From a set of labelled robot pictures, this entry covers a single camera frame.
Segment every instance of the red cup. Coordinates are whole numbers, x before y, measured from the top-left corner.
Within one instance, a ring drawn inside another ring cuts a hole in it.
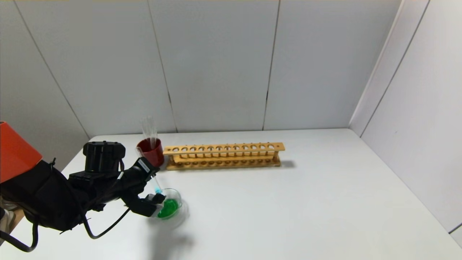
[[[144,157],[155,167],[160,167],[164,163],[164,152],[162,150],[162,143],[160,139],[156,140],[154,149],[151,149],[151,142],[149,139],[144,139],[139,142],[136,147],[141,148]]]

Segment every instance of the black cable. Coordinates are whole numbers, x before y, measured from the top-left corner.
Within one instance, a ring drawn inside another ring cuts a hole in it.
[[[32,225],[32,245],[30,247],[24,245],[21,241],[12,237],[7,232],[0,231],[0,238],[12,244],[14,247],[21,251],[32,252],[38,244],[38,220],[35,219],[34,224]]]
[[[124,164],[122,162],[122,159],[119,160],[120,162],[120,171],[123,172],[124,171]],[[104,196],[106,196],[106,194],[108,194],[108,192],[112,189],[112,187],[114,187],[116,185],[116,183],[118,182],[119,179],[115,179],[114,182],[111,184],[111,186],[109,186],[105,192],[101,193],[98,197],[92,199],[91,201],[89,201],[86,205],[85,205],[85,208],[89,208],[91,205],[93,205],[95,202],[99,201],[100,199],[104,198]]]
[[[102,237],[104,234],[106,234],[107,232],[109,232],[109,230],[111,230],[113,227],[115,227],[115,225],[117,225],[122,219],[123,217],[125,217],[125,215],[130,211],[130,209],[127,209],[123,214],[122,216],[120,216],[119,219],[117,219],[110,227],[108,227],[105,231],[103,231],[101,234],[99,235],[94,235],[92,232],[91,232],[91,229],[90,229],[90,225],[88,224],[88,221],[86,219],[86,216],[85,216],[85,213],[82,209],[82,206],[80,205],[79,203],[79,200],[77,199],[77,196],[75,195],[72,187],[70,186],[69,182],[67,181],[66,178],[64,178],[64,176],[62,174],[59,174],[59,177],[60,179],[63,181],[64,185],[67,187],[67,191],[71,194],[71,197],[72,199],[74,200],[74,203],[75,205],[77,206],[77,210],[79,211],[79,215],[80,217],[82,218],[82,222],[85,226],[85,230],[88,234],[88,236],[92,239],[98,239],[100,237]]]
[[[457,227],[453,228],[451,231],[449,231],[449,234],[452,232],[456,231],[459,227],[462,227],[462,223],[460,223]]]

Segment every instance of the white wall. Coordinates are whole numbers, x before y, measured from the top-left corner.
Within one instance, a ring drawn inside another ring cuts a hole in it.
[[[390,34],[372,72],[366,89],[356,107],[350,128],[361,136],[377,105],[385,94],[393,75],[424,14],[429,0],[403,0]]]
[[[147,1],[18,6],[90,137],[139,133],[146,115],[176,131]]]
[[[89,140],[13,1],[0,1],[0,119],[58,169]]]
[[[161,132],[346,127],[399,2],[17,5],[92,137],[140,132],[144,115]]]
[[[150,7],[178,131],[261,130],[278,2]]]
[[[347,127],[400,0],[283,0],[266,130]]]
[[[448,231],[462,222],[461,13],[430,1],[362,136]]]

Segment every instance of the panel seam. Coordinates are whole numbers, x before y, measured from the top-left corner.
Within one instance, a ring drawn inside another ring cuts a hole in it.
[[[364,127],[363,132],[362,132],[361,135],[359,136],[360,138],[363,137],[363,134],[366,132],[367,127],[369,126],[369,123],[371,122],[372,118],[374,117],[374,115],[375,115],[375,113],[376,113],[376,111],[377,111],[377,108],[380,106],[380,103],[382,102],[383,97],[385,96],[385,94],[386,94],[387,91],[388,91],[388,88],[390,87],[391,83],[393,82],[393,79],[395,78],[396,73],[398,72],[398,70],[399,70],[399,68],[400,68],[400,66],[401,66],[401,64],[402,64],[402,62],[403,62],[403,60],[404,60],[404,57],[405,57],[406,54],[407,54],[407,51],[409,50],[409,47],[411,46],[411,43],[412,43],[412,41],[414,40],[415,34],[417,33],[417,30],[418,30],[419,27],[420,27],[420,23],[422,22],[422,19],[423,19],[424,16],[425,16],[425,12],[427,11],[427,7],[428,7],[428,4],[429,4],[429,3],[430,3],[430,0],[428,0],[427,5],[425,5],[425,9],[424,9],[424,11],[423,11],[423,13],[422,13],[422,16],[420,17],[420,20],[419,20],[419,22],[418,22],[418,24],[417,24],[417,27],[415,28],[414,33],[412,34],[411,40],[409,41],[409,44],[407,45],[406,50],[404,51],[404,54],[403,54],[403,56],[401,57],[401,60],[400,60],[400,62],[398,63],[398,66],[396,67],[396,70],[395,70],[395,72],[393,73],[393,76],[391,77],[390,82],[389,82],[388,85],[387,85],[387,88],[386,88],[385,91],[383,92],[383,95],[381,96],[379,102],[377,103],[377,106],[376,106],[376,108],[374,109],[374,112],[372,113],[371,117],[370,117],[369,120],[367,121],[367,124],[366,124],[366,126]]]
[[[280,10],[280,8],[281,8],[281,0],[278,1],[278,11],[276,13],[276,26],[274,28],[273,51],[271,52],[271,63],[269,65],[268,88],[266,89],[265,112],[263,113],[263,125],[261,126],[262,131],[265,130],[266,109],[268,107],[269,85],[270,85],[270,82],[271,82],[271,71],[273,70],[274,49],[275,49],[275,46],[276,46],[276,33],[278,31],[279,10]]]
[[[40,51],[40,48],[38,47],[38,44],[37,42],[35,41],[35,38],[34,36],[32,35],[32,32],[30,31],[27,23],[26,23],[26,20],[24,19],[24,16],[23,14],[21,13],[21,10],[19,9],[19,6],[18,4],[16,3],[16,0],[13,1],[14,2],[14,5],[16,6],[16,9],[18,10],[18,13],[19,13],[19,16],[21,17],[23,23],[24,23],[24,26],[26,27],[26,30],[27,32],[29,33],[35,47],[37,48],[37,51],[38,53],[40,54],[40,57],[42,57],[42,60],[43,60],[43,63],[45,63],[45,66],[47,66],[47,69],[48,71],[50,72],[51,74],[51,77],[53,78],[54,82],[56,83],[56,85],[58,86],[58,89],[59,91],[61,92],[62,96],[64,97],[64,100],[67,102],[67,105],[69,106],[69,108],[71,109],[72,113],[74,114],[75,118],[77,119],[77,122],[79,123],[80,127],[82,127],[82,130],[84,131],[85,135],[87,136],[88,140],[90,140],[90,136],[88,135],[85,127],[83,126],[82,122],[80,121],[79,117],[77,116],[77,114],[75,113],[74,109],[72,108],[71,106],[71,103],[69,102],[69,100],[67,99],[66,95],[64,94],[60,84],[58,83],[58,80],[55,78],[55,75],[53,74],[53,72],[51,71],[51,68],[50,66],[48,65],[47,61],[45,60],[45,56],[43,56],[43,53],[42,51]]]
[[[172,99],[171,99],[169,87],[168,87],[168,84],[167,84],[167,77],[165,76],[164,62],[162,61],[162,56],[160,54],[160,46],[159,46],[159,42],[157,40],[156,28],[154,27],[154,18],[152,17],[151,5],[149,4],[149,0],[146,0],[146,2],[147,2],[147,8],[149,9],[149,17],[151,18],[152,30],[154,31],[154,38],[156,38],[156,47],[157,47],[157,52],[159,53],[159,59],[160,59],[160,65],[162,67],[162,73],[164,75],[165,88],[167,89],[167,95],[169,97],[170,109],[172,110],[173,124],[175,125],[175,131],[178,133],[178,127],[176,126],[176,121],[175,121],[175,114],[173,112]]]

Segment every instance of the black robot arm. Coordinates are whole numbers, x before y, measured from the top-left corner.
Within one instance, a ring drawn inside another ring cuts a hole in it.
[[[32,247],[4,232],[0,233],[2,239],[30,252],[36,245],[37,225],[66,231],[83,223],[88,235],[96,239],[106,234],[128,211],[150,217],[162,208],[165,199],[162,194],[138,197],[146,183],[159,171],[146,158],[138,158],[132,167],[125,170],[122,163],[125,147],[106,141],[85,144],[83,153],[86,156],[85,171],[69,175],[68,180],[53,167],[54,163],[40,161],[30,171],[1,184],[2,196],[21,207],[26,218],[34,223]],[[106,231],[93,235],[85,213],[89,210],[102,211],[106,203],[119,198],[128,207],[127,211]]]

